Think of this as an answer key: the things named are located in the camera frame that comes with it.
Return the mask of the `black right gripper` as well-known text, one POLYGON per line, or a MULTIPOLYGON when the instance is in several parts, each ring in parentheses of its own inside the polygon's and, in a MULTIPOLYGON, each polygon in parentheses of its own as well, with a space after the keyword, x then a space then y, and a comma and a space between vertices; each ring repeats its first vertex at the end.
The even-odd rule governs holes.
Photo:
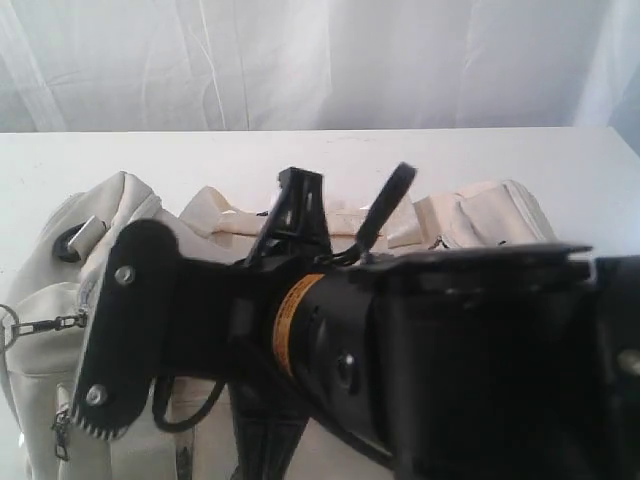
POLYGON ((331 246, 320 174, 290 167, 281 192, 240 266, 246 277, 232 306, 231 346, 240 372, 220 386, 230 401, 235 479, 282 479, 310 419, 329 420, 291 365, 295 312, 319 280, 317 257, 331 246))

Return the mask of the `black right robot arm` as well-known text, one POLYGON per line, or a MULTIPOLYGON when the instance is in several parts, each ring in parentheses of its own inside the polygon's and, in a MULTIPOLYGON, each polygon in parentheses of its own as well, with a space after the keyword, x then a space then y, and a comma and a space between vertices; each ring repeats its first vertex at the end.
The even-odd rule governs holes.
POLYGON ((401 164, 333 253, 290 168, 252 247, 230 387, 238 479, 281 479, 309 418, 398 479, 635 479, 639 260, 567 244, 374 257, 401 164))

